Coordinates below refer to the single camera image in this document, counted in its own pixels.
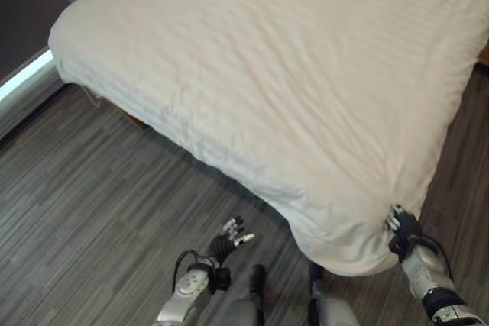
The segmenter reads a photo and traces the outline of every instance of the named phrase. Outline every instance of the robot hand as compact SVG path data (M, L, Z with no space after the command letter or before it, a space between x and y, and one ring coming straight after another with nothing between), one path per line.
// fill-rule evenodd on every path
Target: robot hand
M411 293L422 300L433 324L487 326L458 295L445 251L435 238L423 233L416 217L394 205L386 223L394 233L389 249L399 256ZM445 258L448 275L438 252Z
M254 239L254 234L245 234L238 237L238 235L245 229L243 225L244 221L241 217L236 217L228 221L222 227L221 234L216 236L207 250L207 254L217 260L222 265L229 254L236 248L251 242Z

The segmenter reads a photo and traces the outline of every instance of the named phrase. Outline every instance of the striped carpet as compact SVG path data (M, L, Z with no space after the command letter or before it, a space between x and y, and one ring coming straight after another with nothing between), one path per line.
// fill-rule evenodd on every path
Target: striped carpet
M478 66L445 142L425 229L445 245L461 295L489 318L487 69ZM108 104L65 88L0 143L0 324L149 325L170 296L187 248L204 251L242 215L257 234L232 254L233 284L200 324L246 294L248 271L269 272L269 325L306 324L307 261L271 207ZM399 267L366 278L326 274L364 325L427 325Z

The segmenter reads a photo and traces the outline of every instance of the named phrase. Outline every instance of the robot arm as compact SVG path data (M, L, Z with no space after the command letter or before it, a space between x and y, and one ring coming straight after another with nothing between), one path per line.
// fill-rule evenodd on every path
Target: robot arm
M448 261L449 275L437 256L441 246L423 233L413 214L399 205L393 207L387 225L395 236L389 248L399 256L414 298L423 303L429 319L440 326L487 326L464 302L455 289Z
M208 256L186 251L179 257L175 275L182 258L191 253L196 261L187 273L173 284L172 297L161 309L153 326L196 326L204 308L216 290L227 290L231 283L229 269L221 267L236 248L252 241L254 234L238 237L244 229L240 217L233 218L216 236L208 249Z

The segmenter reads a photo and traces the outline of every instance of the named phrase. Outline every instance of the black wire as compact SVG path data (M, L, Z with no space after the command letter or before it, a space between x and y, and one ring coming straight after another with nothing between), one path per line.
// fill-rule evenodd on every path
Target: black wire
M175 286L176 286L176 276L178 275L178 268L180 267L180 264L182 263L183 259L191 253L193 255L193 261L197 262L197 259L200 257L200 255L195 251L195 250L187 250L183 251L179 256L178 259L176 259L175 262L175 269L173 271L173 285L171 287L171 292L175 292Z
M424 234L423 238L428 242L433 243L438 248L438 250L442 253L443 260L445 261L446 269L449 272L449 277L452 281L454 281L452 265L450 264L449 257L446 256L446 252L445 249L443 249L443 246L434 237L430 236L429 234Z

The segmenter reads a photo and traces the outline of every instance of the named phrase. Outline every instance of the bed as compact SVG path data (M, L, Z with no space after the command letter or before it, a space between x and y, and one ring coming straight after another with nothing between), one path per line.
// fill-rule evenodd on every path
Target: bed
M488 0L78 0L49 45L85 86L237 179L346 276L395 263L487 42Z

